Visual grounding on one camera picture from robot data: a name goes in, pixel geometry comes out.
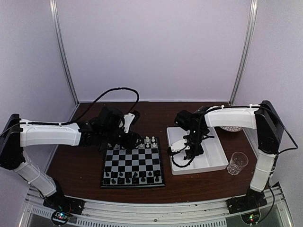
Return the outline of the white plastic compartment tray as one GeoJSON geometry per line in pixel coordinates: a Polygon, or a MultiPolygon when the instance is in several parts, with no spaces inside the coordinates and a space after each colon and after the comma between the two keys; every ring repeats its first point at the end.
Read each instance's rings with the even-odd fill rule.
{"type": "Polygon", "coordinates": [[[167,128],[169,152],[173,154],[170,157],[173,175],[198,174],[224,170],[227,167],[228,160],[214,128],[209,128],[209,138],[202,140],[198,150],[195,150],[194,145],[184,148],[184,137],[187,135],[189,131],[180,127],[167,128]]]}

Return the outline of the black white chess board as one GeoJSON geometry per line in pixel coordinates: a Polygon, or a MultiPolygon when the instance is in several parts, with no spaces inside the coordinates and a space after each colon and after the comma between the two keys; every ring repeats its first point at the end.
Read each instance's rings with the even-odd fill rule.
{"type": "Polygon", "coordinates": [[[161,148],[159,138],[157,148],[144,149],[107,149],[104,157],[104,166],[101,175],[100,188],[103,189],[126,189],[126,188],[148,188],[148,187],[164,187],[165,177],[162,164],[161,148]],[[155,182],[154,171],[160,170],[159,182],[155,182]],[[110,177],[105,176],[105,172],[109,172],[110,177]],[[112,172],[117,172],[117,178],[112,178],[112,172]],[[123,177],[119,176],[119,172],[123,172],[123,177]],[[131,172],[129,178],[131,182],[125,183],[126,172],[131,172]],[[132,179],[134,172],[138,173],[138,184],[133,184],[132,179]],[[146,182],[142,183],[141,178],[146,177],[146,182]],[[109,178],[110,184],[104,185],[103,179],[109,178]],[[111,184],[111,179],[116,180],[116,184],[111,184]]]}

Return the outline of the black chess pawn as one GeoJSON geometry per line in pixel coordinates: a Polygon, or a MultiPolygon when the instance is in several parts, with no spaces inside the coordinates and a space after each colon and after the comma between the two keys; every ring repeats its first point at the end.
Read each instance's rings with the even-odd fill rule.
{"type": "Polygon", "coordinates": [[[154,176],[159,176],[160,175],[160,170],[154,171],[154,176]]]}

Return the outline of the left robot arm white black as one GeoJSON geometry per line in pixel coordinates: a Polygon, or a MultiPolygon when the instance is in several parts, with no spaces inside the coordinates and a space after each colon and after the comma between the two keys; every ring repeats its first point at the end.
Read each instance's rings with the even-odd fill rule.
{"type": "Polygon", "coordinates": [[[114,107],[103,107],[88,121],[35,122],[12,114],[0,135],[0,166],[12,170],[37,188],[58,210],[68,206],[59,182],[39,169],[25,152],[27,147],[66,145],[71,147],[120,145],[134,149],[141,137],[130,130],[140,118],[138,111],[123,113],[114,107]]]}

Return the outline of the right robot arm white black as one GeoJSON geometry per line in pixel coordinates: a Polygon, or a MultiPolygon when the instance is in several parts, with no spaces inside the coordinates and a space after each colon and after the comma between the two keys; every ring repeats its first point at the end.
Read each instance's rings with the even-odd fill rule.
{"type": "Polygon", "coordinates": [[[185,151],[186,164],[179,168],[186,168],[203,153],[202,142],[213,139],[210,130],[221,128],[227,132],[231,128],[246,133],[251,130],[256,132],[258,140],[258,156],[253,177],[251,179],[247,194],[243,197],[243,205],[252,209],[261,201],[261,193],[275,171],[276,161],[279,156],[280,143],[283,128],[272,103],[268,100],[260,104],[240,106],[202,106],[194,112],[182,110],[177,113],[174,123],[188,134],[169,145],[170,156],[185,151]]]}

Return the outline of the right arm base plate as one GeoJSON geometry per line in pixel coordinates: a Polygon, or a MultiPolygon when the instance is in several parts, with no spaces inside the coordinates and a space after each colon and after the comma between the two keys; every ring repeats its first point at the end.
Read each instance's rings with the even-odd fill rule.
{"type": "Polygon", "coordinates": [[[267,200],[262,198],[259,201],[250,200],[247,196],[233,197],[226,201],[227,208],[230,214],[256,210],[267,205],[267,200]]]}

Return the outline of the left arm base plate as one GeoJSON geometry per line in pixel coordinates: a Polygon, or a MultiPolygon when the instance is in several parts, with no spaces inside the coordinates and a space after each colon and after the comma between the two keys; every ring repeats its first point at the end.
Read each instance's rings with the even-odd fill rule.
{"type": "Polygon", "coordinates": [[[56,211],[63,211],[67,214],[81,215],[84,209],[85,201],[76,198],[65,197],[61,202],[51,202],[50,199],[46,199],[43,202],[45,207],[52,208],[56,211]]]}

